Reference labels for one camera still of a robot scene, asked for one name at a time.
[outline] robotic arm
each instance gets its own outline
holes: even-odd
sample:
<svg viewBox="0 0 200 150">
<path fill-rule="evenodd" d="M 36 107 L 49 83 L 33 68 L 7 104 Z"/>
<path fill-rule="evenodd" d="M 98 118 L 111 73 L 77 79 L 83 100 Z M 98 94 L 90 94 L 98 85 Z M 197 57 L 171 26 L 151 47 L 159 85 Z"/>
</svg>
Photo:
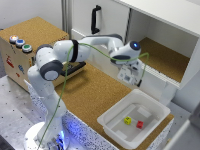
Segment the robotic arm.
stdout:
<svg viewBox="0 0 200 150">
<path fill-rule="evenodd" d="M 35 89 L 37 94 L 42 97 L 41 100 L 48 110 L 45 124 L 39 130 L 34 139 L 34 141 L 41 141 L 45 130 L 48 127 L 42 140 L 42 149 L 53 149 L 52 145 L 56 145 L 55 141 L 58 138 L 58 135 L 63 133 L 62 116 L 66 113 L 67 108 L 61 100 L 59 108 L 56 111 L 59 96 L 55 92 L 51 81 L 57 79 L 61 74 L 63 69 L 62 63 L 66 62 L 69 50 L 74 43 L 77 42 L 67 40 L 56 42 L 53 48 L 50 45 L 40 46 L 36 52 L 36 63 L 28 70 L 28 77 L 32 87 Z M 79 40 L 78 43 L 105 45 L 108 48 L 110 57 L 118 60 L 136 58 L 141 52 L 140 45 L 137 42 L 132 41 L 124 46 L 122 38 L 116 34 L 106 36 L 89 36 Z M 88 59 L 90 52 L 91 47 L 77 44 L 69 55 L 69 61 L 83 62 Z M 140 82 L 142 76 L 142 62 L 139 59 L 129 62 L 111 59 L 111 63 L 121 69 L 118 75 L 119 79 L 132 85 Z M 60 146 L 60 149 L 66 149 L 66 147 L 67 146 L 63 144 Z"/>
</svg>

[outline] brown box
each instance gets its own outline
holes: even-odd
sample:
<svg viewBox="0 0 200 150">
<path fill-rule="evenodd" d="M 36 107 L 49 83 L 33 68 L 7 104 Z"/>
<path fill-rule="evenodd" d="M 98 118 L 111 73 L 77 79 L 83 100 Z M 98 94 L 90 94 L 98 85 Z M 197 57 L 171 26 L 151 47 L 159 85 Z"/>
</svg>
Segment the brown box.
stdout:
<svg viewBox="0 0 200 150">
<path fill-rule="evenodd" d="M 10 44 L 9 38 L 12 35 L 17 35 L 19 39 L 25 40 L 26 44 L 32 46 L 33 52 L 25 54 L 21 49 L 16 48 L 16 45 Z M 0 50 L 7 75 L 25 90 L 28 90 L 24 79 L 28 81 L 27 71 L 34 65 L 34 56 L 37 48 L 42 44 L 53 46 L 56 41 L 68 39 L 69 35 L 66 32 L 40 17 L 35 17 L 0 31 Z M 59 85 L 63 81 L 64 77 L 60 76 L 53 82 L 54 86 Z"/>
</svg>

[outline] wooden shelf bottom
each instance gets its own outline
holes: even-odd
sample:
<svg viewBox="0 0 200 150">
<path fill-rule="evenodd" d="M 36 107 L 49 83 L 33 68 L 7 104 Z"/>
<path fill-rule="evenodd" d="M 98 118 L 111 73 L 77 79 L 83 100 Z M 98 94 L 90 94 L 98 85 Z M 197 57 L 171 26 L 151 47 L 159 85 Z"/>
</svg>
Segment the wooden shelf bottom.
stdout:
<svg viewBox="0 0 200 150">
<path fill-rule="evenodd" d="M 181 82 L 190 58 L 179 54 L 149 38 L 140 41 L 142 52 L 148 52 L 148 65 L 166 76 Z"/>
</svg>

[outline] green cable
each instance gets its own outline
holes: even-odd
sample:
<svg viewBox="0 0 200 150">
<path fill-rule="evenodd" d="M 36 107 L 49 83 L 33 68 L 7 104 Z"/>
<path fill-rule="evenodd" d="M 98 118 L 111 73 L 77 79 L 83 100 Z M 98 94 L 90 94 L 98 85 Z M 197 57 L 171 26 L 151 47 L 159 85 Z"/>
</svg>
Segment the green cable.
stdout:
<svg viewBox="0 0 200 150">
<path fill-rule="evenodd" d="M 143 70 L 141 79 L 142 79 L 143 76 L 144 76 L 145 69 L 146 69 L 146 65 L 147 65 L 148 60 L 149 60 L 149 53 L 143 53 L 143 54 L 141 54 L 140 56 L 138 56 L 138 57 L 136 57 L 136 58 L 132 58 L 132 59 L 119 60 L 119 59 L 111 58 L 110 56 L 104 54 L 102 51 L 100 51 L 99 49 L 97 49 L 96 47 L 94 47 L 94 46 L 92 46 L 92 45 L 85 44 L 85 43 L 79 43 L 79 45 L 89 46 L 89 47 L 91 47 L 91 48 L 97 50 L 99 53 L 101 53 L 102 55 L 106 56 L 107 58 L 112 59 L 112 60 L 115 60 L 115 61 L 120 61 L 120 62 L 133 61 L 133 60 L 139 59 L 139 58 L 141 58 L 141 57 L 147 56 L 147 60 L 146 60 L 145 66 L 144 66 L 144 70 Z M 74 47 L 74 46 L 72 46 L 72 47 L 69 49 L 69 53 L 68 53 L 68 55 L 67 55 L 67 63 L 69 62 L 69 54 L 71 53 L 73 47 Z M 60 101 L 61 101 L 61 98 L 62 98 L 62 95 L 63 95 L 63 92 L 64 92 L 64 90 L 65 90 L 65 86 L 66 86 L 66 82 L 67 82 L 67 70 L 68 70 L 68 65 L 66 65 L 66 68 L 65 68 L 65 69 L 66 69 L 66 70 L 65 70 L 65 81 L 64 81 L 64 85 L 63 85 L 63 88 L 62 88 L 62 91 L 61 91 L 59 100 L 58 100 L 58 104 L 57 104 L 57 106 L 56 106 L 56 110 L 55 110 L 55 112 L 54 112 L 54 114 L 53 114 L 53 116 L 52 116 L 52 118 L 51 118 L 49 124 L 47 125 L 47 128 L 46 128 L 45 131 L 44 131 L 44 134 L 43 134 L 43 136 L 42 136 L 42 139 L 41 139 L 41 141 L 40 141 L 40 144 L 39 144 L 39 146 L 38 146 L 38 149 L 40 148 L 41 143 L 42 143 L 42 141 L 43 141 L 43 139 L 44 139 L 44 136 L 45 136 L 45 134 L 46 134 L 46 132 L 47 132 L 47 130 L 48 130 L 48 128 L 49 128 L 49 126 L 50 126 L 50 124 L 51 124 L 53 118 L 54 118 L 55 115 L 56 115 L 56 112 L 57 112 L 57 110 L 58 110 L 58 107 L 59 107 L 59 104 L 60 104 Z"/>
</svg>

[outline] cork board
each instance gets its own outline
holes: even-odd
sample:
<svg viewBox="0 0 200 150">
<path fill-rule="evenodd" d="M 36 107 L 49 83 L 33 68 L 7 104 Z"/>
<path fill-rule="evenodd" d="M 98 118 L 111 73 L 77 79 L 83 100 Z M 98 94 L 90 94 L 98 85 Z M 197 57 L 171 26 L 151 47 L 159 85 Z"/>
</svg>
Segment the cork board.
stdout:
<svg viewBox="0 0 200 150">
<path fill-rule="evenodd" d="M 58 94 L 62 86 L 56 87 Z M 67 81 L 62 99 L 72 113 L 123 150 L 105 134 L 97 118 L 130 92 L 131 89 L 87 63 L 82 72 Z M 173 115 L 169 115 L 136 150 L 145 150 L 172 119 Z"/>
<path fill-rule="evenodd" d="M 190 58 L 183 56 L 149 38 L 140 41 L 142 52 L 148 52 L 150 59 L 148 65 L 168 77 L 181 82 Z"/>
<path fill-rule="evenodd" d="M 26 44 L 32 46 L 33 52 L 42 44 L 51 44 L 65 36 L 69 36 L 66 32 L 40 17 L 32 18 L 0 31 L 0 37 L 7 42 L 9 42 L 9 38 L 12 35 L 17 35 L 20 39 L 24 39 Z"/>
</svg>

